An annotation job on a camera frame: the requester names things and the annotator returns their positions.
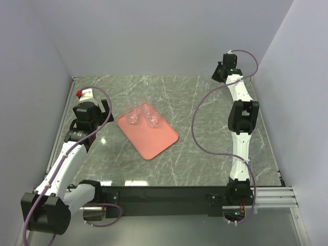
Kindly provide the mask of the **clear glass near right arm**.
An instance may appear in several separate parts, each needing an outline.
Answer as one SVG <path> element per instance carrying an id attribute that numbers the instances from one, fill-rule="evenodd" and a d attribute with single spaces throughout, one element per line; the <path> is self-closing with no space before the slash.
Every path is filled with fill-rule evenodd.
<path id="1" fill-rule="evenodd" d="M 231 153 L 231 154 L 233 153 L 233 146 L 232 145 L 230 145 L 227 148 L 227 152 L 228 153 Z M 233 163 L 234 160 L 235 160 L 235 157 L 227 156 L 225 158 L 225 161 L 224 162 L 232 165 L 232 163 Z M 247 161 L 248 161 L 248 164 L 251 165 L 252 162 L 253 162 L 253 156 L 249 154 Z"/>

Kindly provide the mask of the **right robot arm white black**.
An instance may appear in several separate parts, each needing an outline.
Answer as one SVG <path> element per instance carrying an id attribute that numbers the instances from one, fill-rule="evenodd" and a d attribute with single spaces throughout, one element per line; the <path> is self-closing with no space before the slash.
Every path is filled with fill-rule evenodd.
<path id="1" fill-rule="evenodd" d="M 251 171 L 249 170 L 249 146 L 256 128 L 259 102 L 248 93 L 242 71 L 237 68 L 237 55 L 229 51 L 218 62 L 212 79 L 224 83 L 232 96 L 233 105 L 228 116 L 228 129 L 232 133 L 232 169 L 229 175 L 225 200 L 229 205 L 253 202 Z"/>

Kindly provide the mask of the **clear glass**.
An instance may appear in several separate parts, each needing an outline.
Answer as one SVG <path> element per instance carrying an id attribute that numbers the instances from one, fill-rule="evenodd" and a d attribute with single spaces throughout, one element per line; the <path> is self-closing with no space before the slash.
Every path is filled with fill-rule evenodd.
<path id="1" fill-rule="evenodd" d="M 147 117 L 151 107 L 151 97 L 147 94 L 142 94 L 136 99 L 138 111 L 144 117 Z"/>
<path id="2" fill-rule="evenodd" d="M 212 73 L 209 71 L 203 71 L 201 72 L 200 76 L 199 76 L 199 83 L 200 83 L 200 88 L 203 91 L 207 91 L 210 86 L 211 86 L 211 76 Z"/>
<path id="3" fill-rule="evenodd" d="M 145 118 L 148 126 L 155 127 L 159 122 L 159 114 L 154 109 L 149 109 L 145 112 Z"/>
<path id="4" fill-rule="evenodd" d="M 139 110 L 138 107 L 134 107 L 131 109 L 128 109 L 125 112 L 125 118 L 127 123 L 129 124 L 135 124 L 137 123 L 138 119 L 139 119 Z"/>

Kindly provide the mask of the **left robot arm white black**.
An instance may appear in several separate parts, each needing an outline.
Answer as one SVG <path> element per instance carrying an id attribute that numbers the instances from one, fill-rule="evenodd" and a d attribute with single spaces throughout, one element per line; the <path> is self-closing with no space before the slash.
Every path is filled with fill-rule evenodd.
<path id="1" fill-rule="evenodd" d="M 99 181 L 83 180 L 72 193 L 66 193 L 72 176 L 95 141 L 96 133 L 114 120 L 111 101 L 103 99 L 101 103 L 104 112 L 91 100 L 80 102 L 73 108 L 76 118 L 65 135 L 58 159 L 41 184 L 21 198 L 24 234 L 37 231 L 62 235 L 80 207 L 87 203 L 97 206 L 102 202 Z"/>

